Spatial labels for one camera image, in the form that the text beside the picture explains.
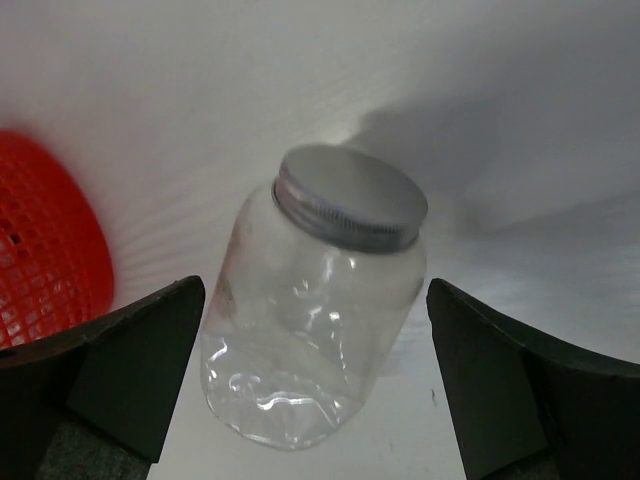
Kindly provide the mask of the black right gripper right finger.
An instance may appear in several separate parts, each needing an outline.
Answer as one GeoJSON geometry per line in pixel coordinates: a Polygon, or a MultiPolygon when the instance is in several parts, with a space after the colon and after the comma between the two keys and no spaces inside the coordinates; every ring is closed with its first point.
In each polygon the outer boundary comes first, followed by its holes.
{"type": "Polygon", "coordinates": [[[561,479],[639,476],[639,367],[508,317],[451,283],[426,306],[465,475],[532,457],[561,479]]]}

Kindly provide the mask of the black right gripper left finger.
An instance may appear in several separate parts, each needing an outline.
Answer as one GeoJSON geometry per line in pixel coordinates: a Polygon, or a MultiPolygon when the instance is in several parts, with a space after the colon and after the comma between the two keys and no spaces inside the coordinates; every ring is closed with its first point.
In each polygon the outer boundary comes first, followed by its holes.
{"type": "Polygon", "coordinates": [[[188,276],[1,352],[4,479],[144,479],[160,459],[205,303],[188,276]]]}

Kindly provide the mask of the clear wide-mouth plastic jar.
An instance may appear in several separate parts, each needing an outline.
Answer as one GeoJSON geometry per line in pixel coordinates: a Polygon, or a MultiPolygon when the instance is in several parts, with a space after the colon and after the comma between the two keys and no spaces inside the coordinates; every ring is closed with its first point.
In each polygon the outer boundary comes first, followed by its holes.
{"type": "Polygon", "coordinates": [[[289,150],[236,216],[202,326],[212,413],[288,451],[354,417],[423,287],[427,212],[420,187],[382,160],[289,150]]]}

